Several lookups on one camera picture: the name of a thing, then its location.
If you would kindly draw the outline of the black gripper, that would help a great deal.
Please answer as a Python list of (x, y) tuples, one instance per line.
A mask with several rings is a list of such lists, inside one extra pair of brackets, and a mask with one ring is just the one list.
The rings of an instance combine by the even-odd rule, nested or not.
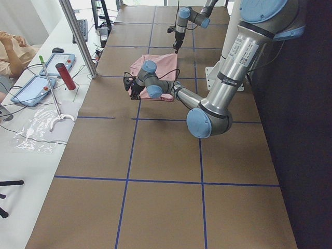
[(175, 42), (173, 44), (173, 49), (175, 49), (175, 54), (178, 54), (179, 49), (181, 48), (185, 38), (185, 33), (175, 32)]
[(143, 91), (143, 87), (138, 85), (137, 83), (133, 83), (131, 87), (131, 94), (130, 97), (132, 100), (140, 100), (140, 93)]

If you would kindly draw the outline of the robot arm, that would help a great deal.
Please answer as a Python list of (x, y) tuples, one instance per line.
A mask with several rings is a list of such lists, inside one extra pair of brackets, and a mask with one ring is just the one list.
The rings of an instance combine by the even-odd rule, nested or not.
[(124, 77), (124, 88), (132, 99), (138, 99), (143, 90), (153, 99), (163, 94), (174, 96), (189, 109), (187, 127), (197, 138), (223, 134), (232, 125), (228, 105), (262, 47), (300, 37), (306, 27), (307, 5), (307, 1), (240, 1), (235, 5), (238, 34), (226, 58), (219, 61), (216, 78), (204, 98), (178, 81), (162, 80), (153, 61), (144, 62), (136, 76)]
[(190, 21), (197, 26), (206, 29), (210, 24), (210, 15), (217, 2), (218, 0), (207, 1), (200, 12), (196, 12), (191, 7), (182, 7), (178, 9), (175, 24), (168, 27), (167, 30), (167, 33), (175, 33), (175, 42), (173, 44), (175, 54), (178, 54), (178, 51), (184, 42), (186, 30), (188, 29), (188, 22)]

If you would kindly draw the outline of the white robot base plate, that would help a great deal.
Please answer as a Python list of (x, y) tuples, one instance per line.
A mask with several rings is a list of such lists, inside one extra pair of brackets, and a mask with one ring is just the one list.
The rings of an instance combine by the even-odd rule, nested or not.
[(238, 87), (237, 91), (244, 91), (244, 85), (241, 81), (236, 81), (234, 79), (231, 79), (229, 77), (226, 77), (223, 75), (218, 65), (214, 67), (206, 67), (205, 68), (205, 74), (206, 74), (206, 83), (207, 83), (207, 90), (210, 91), (213, 87), (214, 83), (219, 79), (222, 83), (226, 85), (230, 85), (233, 87)]

